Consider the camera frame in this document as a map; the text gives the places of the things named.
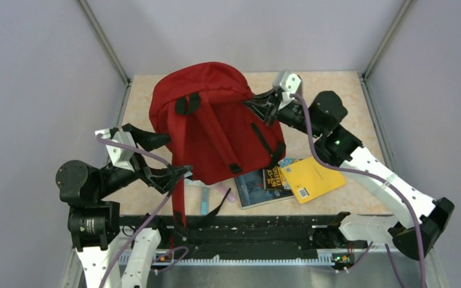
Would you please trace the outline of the red backpack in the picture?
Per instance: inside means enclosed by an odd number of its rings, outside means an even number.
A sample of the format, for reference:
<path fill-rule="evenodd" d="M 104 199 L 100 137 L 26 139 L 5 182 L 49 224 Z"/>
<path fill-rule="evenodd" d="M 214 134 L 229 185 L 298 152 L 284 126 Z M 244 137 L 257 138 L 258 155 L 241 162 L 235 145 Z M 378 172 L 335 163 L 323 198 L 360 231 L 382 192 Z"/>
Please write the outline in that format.
<path fill-rule="evenodd" d="M 168 74 L 154 87 L 149 120 L 167 134 L 174 166 L 212 185 L 276 165 L 286 155 L 280 124 L 267 125 L 246 106 L 254 94 L 244 75 L 222 62 Z"/>

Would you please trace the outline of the colourful treehouse paperback book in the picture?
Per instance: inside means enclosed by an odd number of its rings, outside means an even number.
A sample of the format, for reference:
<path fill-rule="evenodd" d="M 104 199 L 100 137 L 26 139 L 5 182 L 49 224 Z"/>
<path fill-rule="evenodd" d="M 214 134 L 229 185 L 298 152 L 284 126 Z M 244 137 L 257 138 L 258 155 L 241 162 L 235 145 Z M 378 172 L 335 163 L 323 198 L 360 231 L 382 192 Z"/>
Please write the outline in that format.
<path fill-rule="evenodd" d="M 290 186 L 283 176 L 281 168 L 300 161 L 298 158 L 288 158 L 280 160 L 272 169 L 264 169 L 264 184 L 268 190 L 290 190 Z"/>

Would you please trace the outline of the yellow notebook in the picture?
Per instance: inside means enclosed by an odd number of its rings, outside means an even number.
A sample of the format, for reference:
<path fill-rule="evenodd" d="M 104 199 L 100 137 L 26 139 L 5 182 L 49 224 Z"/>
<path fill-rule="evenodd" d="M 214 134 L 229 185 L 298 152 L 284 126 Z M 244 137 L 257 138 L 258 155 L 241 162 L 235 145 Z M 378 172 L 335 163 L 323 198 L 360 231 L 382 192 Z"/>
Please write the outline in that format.
<path fill-rule="evenodd" d="M 282 164 L 280 171 L 300 204 L 346 185 L 340 172 L 321 166 L 313 157 Z"/>

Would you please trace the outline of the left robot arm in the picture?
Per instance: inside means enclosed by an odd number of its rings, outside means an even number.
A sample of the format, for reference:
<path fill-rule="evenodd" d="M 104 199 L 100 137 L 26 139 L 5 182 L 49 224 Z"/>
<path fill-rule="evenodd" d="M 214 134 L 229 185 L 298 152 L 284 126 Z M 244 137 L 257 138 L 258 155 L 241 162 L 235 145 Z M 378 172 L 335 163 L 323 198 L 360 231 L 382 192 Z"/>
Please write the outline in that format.
<path fill-rule="evenodd" d="M 88 287 L 145 287 L 157 248 L 166 245 L 168 231 L 153 225 L 147 214 L 125 244 L 120 204 L 107 196 L 142 181 L 170 198 L 190 166 L 173 166 L 154 151 L 170 142 L 167 134 L 144 131 L 131 124 L 95 132 L 105 145 L 110 162 L 96 168 L 70 160 L 57 171 L 59 198 L 69 207 L 67 228 L 82 264 Z"/>

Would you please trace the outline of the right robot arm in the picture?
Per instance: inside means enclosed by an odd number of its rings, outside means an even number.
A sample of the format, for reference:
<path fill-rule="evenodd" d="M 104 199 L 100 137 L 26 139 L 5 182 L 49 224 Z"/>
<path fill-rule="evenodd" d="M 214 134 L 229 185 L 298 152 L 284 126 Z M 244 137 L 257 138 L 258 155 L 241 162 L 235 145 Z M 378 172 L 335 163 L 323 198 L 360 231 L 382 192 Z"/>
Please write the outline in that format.
<path fill-rule="evenodd" d="M 445 230 L 454 203 L 434 199 L 408 184 L 382 164 L 345 129 L 341 122 L 348 111 L 333 91 L 323 91 L 306 104 L 303 97 L 271 90 L 244 102 L 267 124 L 284 123 L 306 133 L 310 150 L 322 166 L 352 178 L 390 210 L 373 216 L 341 212 L 328 240 L 335 247 L 350 241 L 393 245 L 405 256 L 422 261 Z"/>

